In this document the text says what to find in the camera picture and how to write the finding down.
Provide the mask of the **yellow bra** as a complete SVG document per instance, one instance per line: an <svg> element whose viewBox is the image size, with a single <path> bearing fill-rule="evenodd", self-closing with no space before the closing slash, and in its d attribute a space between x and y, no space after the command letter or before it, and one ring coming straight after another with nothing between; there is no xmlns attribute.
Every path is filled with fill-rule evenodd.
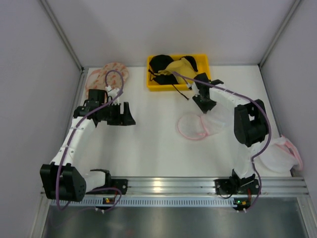
<svg viewBox="0 0 317 238"><path fill-rule="evenodd" d="M165 69L159 70L158 74L175 76L179 84L193 84L194 81L187 78L195 78L197 72L198 67L195 58L184 56L171 62Z"/></svg>

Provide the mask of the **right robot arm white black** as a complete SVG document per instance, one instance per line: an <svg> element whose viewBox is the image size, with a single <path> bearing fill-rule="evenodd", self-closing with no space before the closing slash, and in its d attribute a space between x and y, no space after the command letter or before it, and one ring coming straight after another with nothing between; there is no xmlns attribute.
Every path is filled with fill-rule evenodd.
<svg viewBox="0 0 317 238"><path fill-rule="evenodd" d="M222 81L209 80L205 73L198 74L194 82L193 100L203 112L202 126L206 133L216 134L231 125L238 141L236 161L228 179L232 189L260 190L255 158L271 141L271 126L263 101L233 92Z"/></svg>

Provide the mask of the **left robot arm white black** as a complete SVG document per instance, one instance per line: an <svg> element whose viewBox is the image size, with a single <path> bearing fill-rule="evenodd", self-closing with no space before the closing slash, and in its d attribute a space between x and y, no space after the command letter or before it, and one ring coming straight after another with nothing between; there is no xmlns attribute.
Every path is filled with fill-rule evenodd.
<svg viewBox="0 0 317 238"><path fill-rule="evenodd" d="M98 123L131 126L133 119L128 102L119 103L122 89L90 89L88 99L78 106L69 132L56 156L49 164L40 168L40 177L48 199L80 202L86 193L99 192L113 185L110 172L106 169L91 169L81 173L76 168L91 135Z"/></svg>

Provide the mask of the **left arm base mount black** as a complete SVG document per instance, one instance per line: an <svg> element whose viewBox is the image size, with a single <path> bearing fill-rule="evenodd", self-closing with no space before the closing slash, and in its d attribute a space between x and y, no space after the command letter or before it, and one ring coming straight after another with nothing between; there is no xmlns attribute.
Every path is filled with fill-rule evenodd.
<svg viewBox="0 0 317 238"><path fill-rule="evenodd" d="M116 190L105 190L105 188L117 188L121 191L122 195L125 195L128 189L128 180L123 178L112 178L109 184L106 184L101 187L94 188L93 191L87 192L86 194L111 194L119 195L119 192Z"/></svg>

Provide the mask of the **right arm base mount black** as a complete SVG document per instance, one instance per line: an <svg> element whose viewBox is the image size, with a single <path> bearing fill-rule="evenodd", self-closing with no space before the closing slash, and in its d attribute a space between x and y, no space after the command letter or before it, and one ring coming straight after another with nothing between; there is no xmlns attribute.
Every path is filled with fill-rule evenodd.
<svg viewBox="0 0 317 238"><path fill-rule="evenodd" d="M256 195L260 190L259 181L256 178L220 178L215 180L216 194L229 197L230 195Z"/></svg>

